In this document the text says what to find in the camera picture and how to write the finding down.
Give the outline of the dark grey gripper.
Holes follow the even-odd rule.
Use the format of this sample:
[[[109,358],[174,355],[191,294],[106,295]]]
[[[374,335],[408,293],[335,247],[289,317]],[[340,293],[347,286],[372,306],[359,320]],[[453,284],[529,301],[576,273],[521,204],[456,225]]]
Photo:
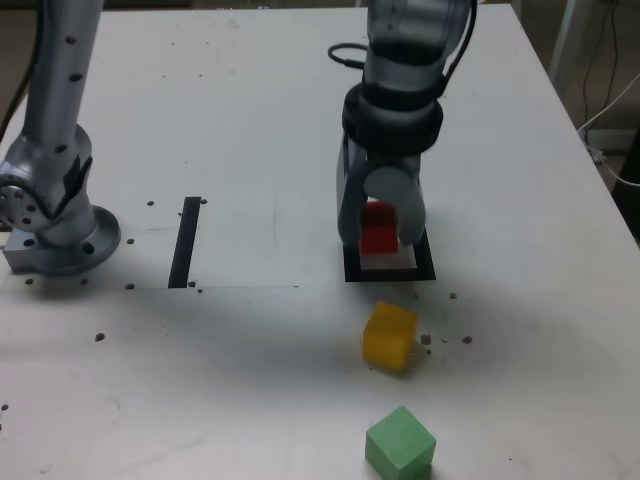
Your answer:
[[[420,169],[420,153],[401,155],[362,148],[344,133],[336,169],[337,228],[343,245],[359,246],[366,194],[394,208],[398,238],[404,245],[417,243],[426,210],[418,181],[407,173]]]

